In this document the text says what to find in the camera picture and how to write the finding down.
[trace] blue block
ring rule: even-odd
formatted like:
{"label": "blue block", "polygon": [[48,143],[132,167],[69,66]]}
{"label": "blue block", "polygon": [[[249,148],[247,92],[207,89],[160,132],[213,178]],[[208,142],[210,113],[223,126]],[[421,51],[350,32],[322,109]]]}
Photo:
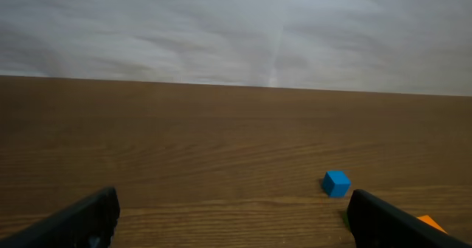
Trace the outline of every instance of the blue block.
{"label": "blue block", "polygon": [[326,172],[323,179],[323,189],[329,197],[344,197],[351,186],[346,174],[339,170]]}

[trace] white backdrop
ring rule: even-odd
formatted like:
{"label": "white backdrop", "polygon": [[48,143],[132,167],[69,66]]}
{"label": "white backdrop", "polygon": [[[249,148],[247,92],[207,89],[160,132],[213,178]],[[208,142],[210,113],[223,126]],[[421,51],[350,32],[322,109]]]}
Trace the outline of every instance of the white backdrop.
{"label": "white backdrop", "polygon": [[472,95],[472,0],[0,0],[0,75]]}

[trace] white sheet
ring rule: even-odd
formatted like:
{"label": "white sheet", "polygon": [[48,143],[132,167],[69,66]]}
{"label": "white sheet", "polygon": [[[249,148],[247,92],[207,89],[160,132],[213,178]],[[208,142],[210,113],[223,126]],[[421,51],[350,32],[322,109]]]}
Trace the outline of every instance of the white sheet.
{"label": "white sheet", "polygon": [[0,74],[472,95],[472,0],[0,0]]}

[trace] wooden table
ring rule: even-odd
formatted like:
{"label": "wooden table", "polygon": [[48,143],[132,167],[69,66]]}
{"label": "wooden table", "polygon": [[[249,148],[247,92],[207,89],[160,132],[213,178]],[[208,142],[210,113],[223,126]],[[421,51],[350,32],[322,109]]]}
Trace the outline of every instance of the wooden table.
{"label": "wooden table", "polygon": [[344,170],[472,242],[471,160],[470,97],[0,77],[1,236],[114,185],[113,247],[354,247]]}

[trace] orange object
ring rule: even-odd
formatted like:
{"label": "orange object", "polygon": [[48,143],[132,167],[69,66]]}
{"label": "orange object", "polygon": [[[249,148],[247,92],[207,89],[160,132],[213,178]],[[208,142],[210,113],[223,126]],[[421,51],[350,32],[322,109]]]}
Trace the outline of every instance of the orange object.
{"label": "orange object", "polygon": [[428,224],[429,226],[432,226],[432,227],[435,227],[436,229],[444,232],[444,233],[447,233],[445,230],[442,229],[442,227],[440,225],[438,225],[430,216],[428,215],[424,215],[424,216],[420,216],[420,217],[417,217],[418,219],[420,219],[422,222]]}

